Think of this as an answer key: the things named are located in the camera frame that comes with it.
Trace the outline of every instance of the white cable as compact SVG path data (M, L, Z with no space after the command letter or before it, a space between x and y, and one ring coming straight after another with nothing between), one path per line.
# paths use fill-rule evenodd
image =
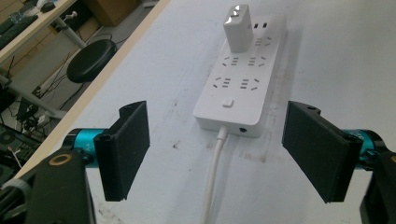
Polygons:
M214 151L213 159L212 159L212 165L210 166L209 179L207 181L206 195L205 195L205 208L204 208L204 212L202 213L202 219L201 219L202 224L206 224L209 219L210 207L212 205L213 188L215 186L216 171L218 169L218 163L219 163L219 156L220 156L220 152L224 146L225 139L227 138L227 132L228 132L228 129L226 127L224 127L224 126L220 127L219 134L218 134L218 142L216 143L216 146L215 146L215 151Z
M8 151L10 151L12 153L12 155L14 156L15 161L17 161L18 165L20 166L20 168L22 168L20 160L18 160L17 155L15 154L15 152L12 150L11 147L8 147Z

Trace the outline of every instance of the cable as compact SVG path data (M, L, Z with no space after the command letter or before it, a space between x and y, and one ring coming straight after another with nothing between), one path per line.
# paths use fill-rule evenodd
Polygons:
M87 41L87 46L91 44L91 40L92 40L92 39L94 39L94 38L96 38L96 37L98 37L98 36L101 36L101 35L108 35L108 36L109 36L109 40L112 40L112 39L113 39L113 34L100 34L100 35L94 35L94 36L92 36L90 39L88 39L88 41Z
M120 40L119 42L116 42L116 45L118 45L118 44L121 43L121 42L124 42L124 41L127 40L128 38L129 38L129 36L126 37L126 38L124 38L123 40Z
M210 207L212 205L213 188L215 186L216 171L218 169L220 152L224 146L225 139L227 138L228 129L227 127L221 126L218 134L218 142L215 146L215 151L213 153L212 165L210 166L209 179L207 181L206 194L205 194L205 208L202 213L201 224L206 224L209 215Z
M8 147L8 151L10 151L12 153L12 156L14 156L15 161L18 163L18 165L20 166L20 168L22 168L22 165L20 163L20 160L18 160L17 154L14 152L14 150L12 150L11 147Z
M64 78L66 78L67 74L63 74L61 77L58 77L58 79L54 80L53 83L55 84L58 81L62 81L64 80Z
M77 95L77 93L79 92L79 91L81 91L81 89L82 89L82 87L84 86L84 83L82 83L81 84L81 86L78 88L78 90L77 91L75 91L75 93L73 93L73 95L71 95L58 109L62 109L66 104L67 104L67 102L69 102L74 96L76 96Z
M9 73L11 72L12 64L14 63L15 56L12 56L11 63L9 64L9 68L6 74L6 78L9 78Z
M46 103L48 104L52 99L53 99L53 97L55 96L55 93L56 93L56 88L58 88L58 86L62 83L62 81L63 80L65 80L67 78L67 76L66 75L64 75L64 76L61 76L61 77L59 77L55 82L54 82L54 84L56 83L56 82L58 82L58 80L59 80L59 82L56 84L56 86L53 88L53 90L51 91L51 92L53 92L53 94L52 94L52 96L50 97L50 99L48 100L48 101L46 101Z
M17 117L18 111L17 111L17 114L15 114L15 115L12 114L12 111L11 111L11 108L10 108L10 107L8 107L8 111L9 111L9 115L10 115L12 118Z
M1 116L1 114L0 114L0 120L1 120L1 123L2 123L3 125L6 125L6 124L4 123L3 116Z
M70 56L70 52L67 53L66 56L66 60L64 60L64 63L62 64L61 68L58 70L58 73L56 74L55 78L52 80L52 82L50 83L49 87L40 95L39 98L43 97L52 87L52 85L55 83L55 81L57 80L57 77L59 76L59 74L61 73L62 69L64 69L64 65L67 63L67 60L69 59Z

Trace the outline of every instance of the power cord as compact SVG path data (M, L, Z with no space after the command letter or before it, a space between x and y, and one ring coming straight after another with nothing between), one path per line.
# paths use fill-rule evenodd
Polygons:
M62 108L64 108L64 106L73 98L73 97L75 97L78 93L79 93L79 91L81 91L81 89L84 87L84 83L82 83L80 86L79 86L79 88L78 88L78 90L76 90L61 106L59 106L58 107L58 109L62 109Z
M69 56L70 56L70 52L67 53L66 60L64 60L64 63L62 64L61 68L58 70L58 73L56 74L55 78L52 80L51 84L49 84L49 87L43 93L40 94L39 98L43 97L51 89L51 87L54 85L55 81L58 80L57 78L58 78L59 74L61 73L62 69L64 69L64 65L67 63Z
M18 166L20 167L20 169L22 168L22 165L20 163L20 160L17 157L17 153L20 152L20 150L17 150L16 152L14 152L14 150L12 149L12 147L8 147L8 151L11 152L12 156L14 157L15 161L17 162Z
M4 119L3 119L3 116L1 115L1 113L0 113L0 120L1 120L1 124L6 125L6 124L4 123Z
M215 187L216 171L218 170L219 157L227 138L227 134L228 128L221 126L218 134L218 142L216 143L215 151L213 152L212 164L210 166L209 179L207 181L205 194L205 208L202 214L201 224L206 224L209 219L210 207L212 205L213 188Z
M55 94L56 94L56 88L58 88L58 86L61 85L61 84L62 84L62 81L64 81L65 79L67 79L67 76L66 76L66 75L64 75L64 76L62 76L62 77L59 77L56 81L54 81L54 84L55 84L56 82L58 82L58 83L52 88L52 91L51 91L51 92L47 93L47 95L41 96L41 99L43 99L44 97L48 97L48 96L52 93L52 96L50 97L50 99L49 99L49 100L46 100L46 103L48 104L48 103L53 99L53 97L55 96Z
M112 39L113 39L113 34L107 34L107 33L105 33L105 34L94 35L94 36L91 36L91 37L87 40L87 46L90 45L91 42L95 42L96 40L99 40L99 39L96 39L96 40L92 41L92 40L95 39L96 37L102 36L102 35L108 35L108 39L109 39L109 40L112 40Z
M7 74L6 74L6 78L9 78L9 75L10 75L10 72L11 72L11 68L12 68L12 64L14 64L14 59L15 59L15 55L12 56L12 60L11 60L11 63L9 64L9 68L8 68L8 71L7 71Z

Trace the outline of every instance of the plug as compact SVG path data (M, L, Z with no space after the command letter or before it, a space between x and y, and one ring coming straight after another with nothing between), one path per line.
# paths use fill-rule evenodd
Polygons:
M75 18L77 15L78 15L77 12L76 12L76 11L73 11L72 14L66 15L65 18L64 18L64 20L66 21L66 20L73 19L73 18Z
M40 116L40 118L38 118L37 127L40 127L40 128L44 127L48 123L50 123L50 117L48 117L46 115L42 115L42 116Z
M232 53L248 50L253 38L248 5L231 7L223 27Z

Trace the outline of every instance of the power strip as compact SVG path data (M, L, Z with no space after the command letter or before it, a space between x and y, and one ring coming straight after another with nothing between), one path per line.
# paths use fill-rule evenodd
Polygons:
M218 131L225 126L229 133L238 135L262 134L286 36L286 18L256 17L252 18L250 27L253 37L245 52L231 50L229 42L233 40L227 34L228 40L193 112L204 129Z

